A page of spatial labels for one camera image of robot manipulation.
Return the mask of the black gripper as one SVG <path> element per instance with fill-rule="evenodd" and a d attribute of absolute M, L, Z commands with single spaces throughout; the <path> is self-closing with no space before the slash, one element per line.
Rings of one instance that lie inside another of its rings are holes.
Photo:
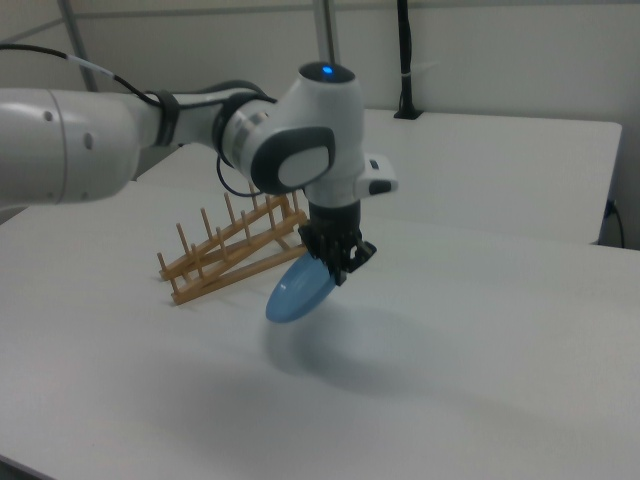
<path fill-rule="evenodd" d="M 309 204 L 309 221 L 298 229 L 302 243 L 314 259 L 329 270 L 336 286 L 347 274 L 367 263 L 377 248 L 365 241 L 360 230 L 361 202 L 339 208 Z"/>

